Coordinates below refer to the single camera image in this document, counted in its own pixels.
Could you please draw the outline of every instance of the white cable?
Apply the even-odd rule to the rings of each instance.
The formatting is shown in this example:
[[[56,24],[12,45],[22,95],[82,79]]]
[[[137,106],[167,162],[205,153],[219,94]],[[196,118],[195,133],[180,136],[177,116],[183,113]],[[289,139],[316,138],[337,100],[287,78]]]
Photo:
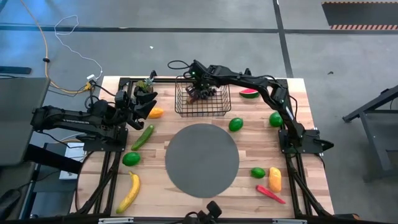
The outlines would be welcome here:
[[[63,141],[63,140],[66,140],[68,138],[72,138],[72,137],[78,136],[79,134],[84,134],[84,133],[72,134],[71,136],[65,137],[65,138],[61,139],[60,141]]]
[[[61,23],[61,22],[64,21],[65,19],[69,19],[69,18],[72,18],[72,17],[76,17],[76,22],[77,22],[77,24],[73,27],[72,31],[70,31],[69,33],[66,33],[66,34],[57,33],[57,26],[59,25],[59,23]],[[94,60],[94,59],[92,59],[92,58],[88,58],[88,57],[83,57],[83,56],[81,56],[81,54],[80,54],[79,52],[72,50],[68,45],[64,44],[64,43],[62,42],[62,40],[59,38],[59,36],[58,36],[58,35],[69,35],[69,34],[71,34],[71,33],[75,30],[76,26],[78,26],[78,25],[79,25],[79,18],[78,18],[77,15],[72,15],[72,16],[64,17],[63,19],[61,19],[61,20],[54,26],[55,36],[56,36],[57,39],[61,42],[61,44],[64,45],[64,46],[66,46],[67,48],[69,48],[69,50],[70,50],[71,52],[78,54],[78,55],[79,55],[81,58],[83,58],[83,59],[87,59],[87,60],[91,60],[91,61],[95,62],[95,63],[100,67],[100,69],[101,69],[101,71],[99,72],[99,76],[96,77],[97,79],[99,79],[99,78],[102,76],[102,72],[103,72],[103,71],[102,71],[102,66],[101,66],[96,60]]]

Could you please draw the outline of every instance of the plastic fruit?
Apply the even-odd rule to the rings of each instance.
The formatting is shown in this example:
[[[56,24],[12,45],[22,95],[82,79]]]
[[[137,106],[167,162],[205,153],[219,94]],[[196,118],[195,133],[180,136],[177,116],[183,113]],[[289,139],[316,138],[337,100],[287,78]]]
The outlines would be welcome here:
[[[152,108],[150,111],[148,118],[159,118],[163,115],[163,109],[162,108]]]
[[[147,129],[141,134],[141,136],[137,139],[137,141],[131,146],[131,150],[138,150],[147,140],[150,138],[152,133],[154,132],[155,126],[149,125]]]
[[[274,112],[271,114],[271,116],[269,116],[269,124],[272,127],[280,127],[283,122],[284,121],[282,120],[278,112]]]
[[[266,175],[266,172],[264,169],[261,169],[260,167],[255,167],[251,169],[251,176],[254,178],[263,178]]]
[[[243,98],[248,98],[248,99],[253,99],[256,98],[260,95],[260,93],[257,90],[252,90],[252,89],[245,89],[239,92],[239,94]]]
[[[275,167],[269,168],[269,188],[275,192],[279,193],[282,190],[282,175],[280,170]]]
[[[129,152],[123,156],[122,163],[125,166],[134,166],[141,160],[141,156],[136,152]]]
[[[131,188],[129,193],[126,195],[126,197],[123,199],[123,201],[120,203],[119,207],[116,209],[116,213],[120,214],[131,205],[132,201],[137,197],[138,191],[139,191],[139,178],[137,174],[133,174],[132,172],[129,171],[130,178],[131,178]]]
[[[239,131],[243,127],[242,118],[234,118],[229,122],[230,131]]]

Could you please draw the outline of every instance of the watermelon slice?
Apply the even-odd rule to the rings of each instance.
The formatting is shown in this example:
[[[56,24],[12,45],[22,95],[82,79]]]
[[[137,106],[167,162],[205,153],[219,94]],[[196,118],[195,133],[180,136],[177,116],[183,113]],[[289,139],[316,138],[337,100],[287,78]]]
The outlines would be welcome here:
[[[244,98],[248,98],[248,99],[253,99],[260,95],[260,93],[257,90],[252,90],[252,89],[242,90],[239,92],[239,94],[241,96],[243,96]]]

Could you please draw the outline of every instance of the yellow fruit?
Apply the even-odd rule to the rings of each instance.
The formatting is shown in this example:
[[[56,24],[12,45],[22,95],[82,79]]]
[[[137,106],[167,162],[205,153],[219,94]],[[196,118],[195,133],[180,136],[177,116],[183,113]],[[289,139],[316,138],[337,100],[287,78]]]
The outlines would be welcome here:
[[[269,168],[269,188],[275,192],[279,193],[282,190],[282,175],[280,170],[275,167]]]
[[[123,201],[120,203],[118,209],[116,209],[116,213],[123,213],[126,211],[126,209],[131,205],[132,201],[137,197],[138,190],[139,190],[139,178],[137,174],[133,174],[132,172],[129,171],[130,178],[132,181],[131,184],[131,189],[127,196],[123,199]]]
[[[163,109],[162,108],[152,108],[150,111],[148,118],[159,118],[163,115]]]

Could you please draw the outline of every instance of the red chili pepper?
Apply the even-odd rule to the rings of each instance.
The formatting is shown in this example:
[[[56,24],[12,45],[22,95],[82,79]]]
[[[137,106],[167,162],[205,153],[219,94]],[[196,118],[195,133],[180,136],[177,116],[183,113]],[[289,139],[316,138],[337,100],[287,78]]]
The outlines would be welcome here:
[[[274,199],[275,201],[279,202],[279,203],[286,203],[284,200],[280,199],[278,196],[274,195],[274,193],[270,192],[269,190],[267,190],[264,186],[262,185],[257,185],[256,186],[256,190],[272,199]]]

